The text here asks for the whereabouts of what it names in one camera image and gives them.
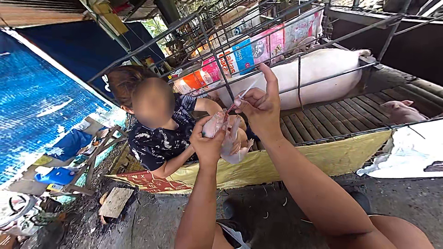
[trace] child's arm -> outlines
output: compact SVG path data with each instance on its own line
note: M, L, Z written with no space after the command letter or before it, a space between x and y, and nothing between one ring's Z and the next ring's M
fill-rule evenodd
M160 168L151 173L160 178L166 178L176 172L195 153L192 145L189 145L180 155L166 161Z
M208 112L210 116L223 109L215 101L207 98L197 98L194 111Z

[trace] piglet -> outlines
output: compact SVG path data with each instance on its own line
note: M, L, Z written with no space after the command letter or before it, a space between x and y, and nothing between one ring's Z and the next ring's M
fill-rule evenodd
M229 123L229 117L226 123L223 122L225 118L225 112L218 111L214 114L214 116L206 122L206 124L203 126L202 135L204 137L213 138L217 131L224 125ZM246 154L249 151L249 148L251 148L252 144L254 143L254 139L251 139L248 141L248 144L246 147L241 148L237 153L230 156L230 152L232 150L232 146L234 141L237 139L237 131L238 126L240 125L241 118L239 115L235 117L234 124L231 127L231 130L226 131L225 139L223 140L223 143L221 144L222 148L220 150L221 158L223 158L226 162L237 164L241 162Z
M380 107L389 114L390 124L400 125L411 122L426 120L427 117L417 109L410 107L414 102L410 100L388 101Z

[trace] child's hair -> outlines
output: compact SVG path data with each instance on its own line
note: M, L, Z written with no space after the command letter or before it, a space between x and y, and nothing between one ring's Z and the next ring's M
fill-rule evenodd
M119 66L108 73L111 92L120 105L132 108L132 94L147 78L158 78L157 74L143 66Z

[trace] white tarp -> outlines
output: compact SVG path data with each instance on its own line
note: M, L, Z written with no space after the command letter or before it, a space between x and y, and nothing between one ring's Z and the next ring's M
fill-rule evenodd
M443 120L399 128L374 164L357 171L376 178L443 177Z

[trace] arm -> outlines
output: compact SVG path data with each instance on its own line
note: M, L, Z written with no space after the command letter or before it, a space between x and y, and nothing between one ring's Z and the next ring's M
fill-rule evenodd
M151 171L151 173L160 178L166 178L176 172L183 164L194 154L192 145L186 148L180 155L166 161L160 168Z
M223 109L215 101L207 98L198 98L194 110L207 112L209 116L213 116L216 112L222 111Z
M380 233L359 204L335 181L287 141L280 129L277 78L262 64L266 93L251 89L245 100L235 100L271 157L289 193L324 234L331 248L395 248Z
M194 127L190 141L195 146L200 169L188 205L180 221L175 248L211 248L215 234L216 173L225 131L213 139L202 137L202 126L211 117L202 118Z

